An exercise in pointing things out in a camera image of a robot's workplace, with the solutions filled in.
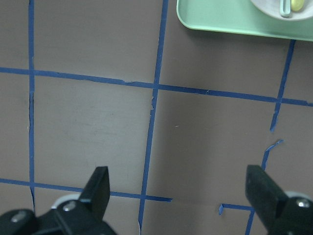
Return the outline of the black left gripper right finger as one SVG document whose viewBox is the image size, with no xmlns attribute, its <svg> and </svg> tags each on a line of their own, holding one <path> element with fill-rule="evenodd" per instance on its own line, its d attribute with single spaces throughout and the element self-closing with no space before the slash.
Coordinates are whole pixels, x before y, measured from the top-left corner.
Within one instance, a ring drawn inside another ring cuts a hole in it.
<svg viewBox="0 0 313 235">
<path fill-rule="evenodd" d="M 311 235 L 313 200 L 282 190 L 259 165 L 246 168 L 245 194 L 269 235 Z"/>
</svg>

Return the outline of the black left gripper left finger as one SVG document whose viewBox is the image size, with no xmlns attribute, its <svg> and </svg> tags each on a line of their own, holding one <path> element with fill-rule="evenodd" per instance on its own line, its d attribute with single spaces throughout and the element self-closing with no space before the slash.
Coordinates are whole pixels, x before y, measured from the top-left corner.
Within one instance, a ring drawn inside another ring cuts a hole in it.
<svg viewBox="0 0 313 235">
<path fill-rule="evenodd" d="M 97 167 L 78 199 L 58 205 L 55 218 L 65 235 L 109 235 L 110 226 L 103 217 L 110 199 L 109 171 Z"/>
</svg>

